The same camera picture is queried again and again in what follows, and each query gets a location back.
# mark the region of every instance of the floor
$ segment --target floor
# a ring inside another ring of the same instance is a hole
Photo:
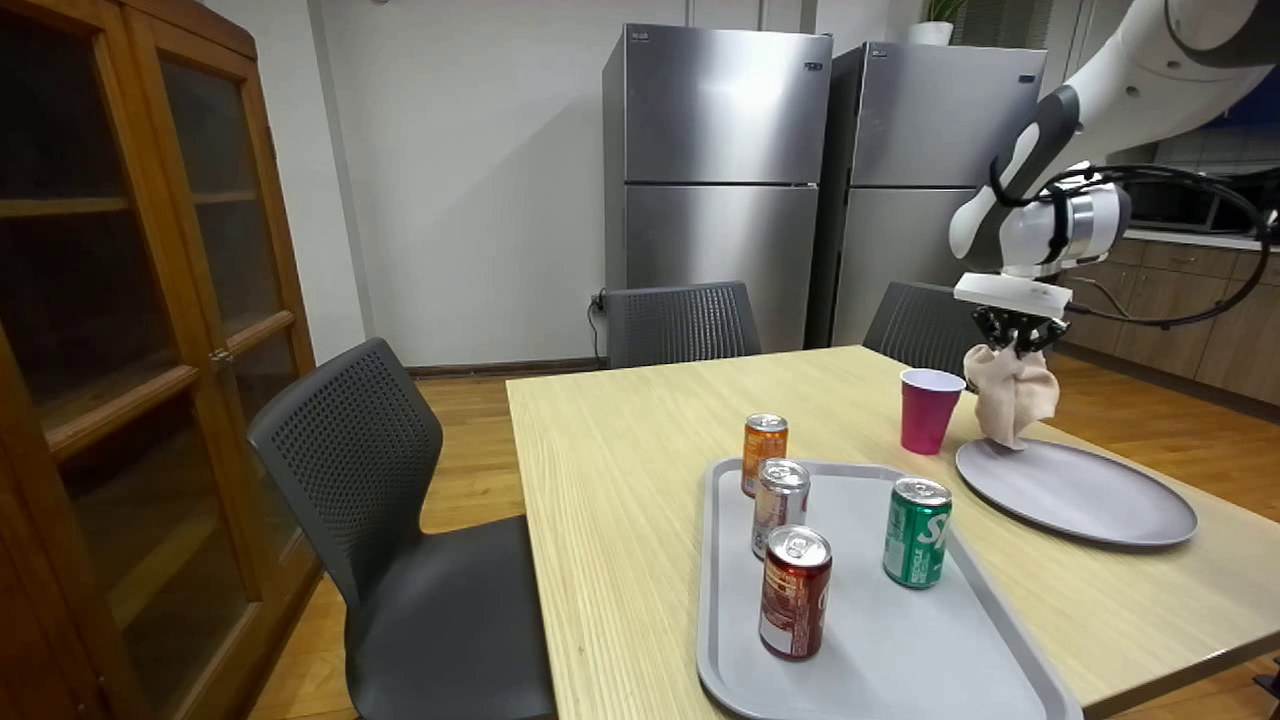
[[[1277,416],[1252,416],[1079,355],[1056,355],[1051,369],[1064,384],[1059,426],[1280,521]],[[431,377],[419,386],[450,437],[425,529],[450,530],[524,511],[506,377]],[[343,603],[321,580],[254,716],[358,716],[341,630]],[[1124,720],[1269,720],[1277,703],[1252,685],[1261,672],[1272,672],[1269,656],[1130,708]]]

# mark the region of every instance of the red cup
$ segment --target red cup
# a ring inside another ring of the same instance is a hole
[[[918,456],[938,456],[943,448],[952,406],[963,379],[940,369],[903,371],[903,448]]]

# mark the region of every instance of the table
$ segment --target table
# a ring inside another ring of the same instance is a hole
[[[800,459],[943,480],[963,548],[1087,710],[1280,644],[1280,524],[1163,476],[1199,516],[1192,542],[1048,534],[957,476],[952,453],[982,437],[972,394],[940,456],[895,445],[895,377],[867,349],[824,349],[507,384],[559,716],[715,716],[696,679],[702,500],[751,410],[785,410]]]

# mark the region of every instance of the tray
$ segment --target tray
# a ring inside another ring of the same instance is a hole
[[[987,503],[1059,534],[1118,548],[1171,548],[1198,534],[1198,511],[1155,476],[1110,456],[1021,440],[961,445],[957,469]]]
[[[696,669],[737,716],[1051,716],[1079,703],[1048,672],[952,534],[940,583],[908,592],[881,567],[889,486],[899,470],[807,464],[807,524],[831,542],[824,646],[806,662],[762,644],[762,559],[741,459],[710,470]]]

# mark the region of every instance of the stainless steel refrigerator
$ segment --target stainless steel refrigerator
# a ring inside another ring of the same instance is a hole
[[[952,212],[1031,121],[1039,46],[864,43],[837,57],[806,342],[861,342],[889,281],[1000,269],[948,253]]]
[[[608,287],[743,281],[800,349],[831,36],[630,24],[606,68]]]

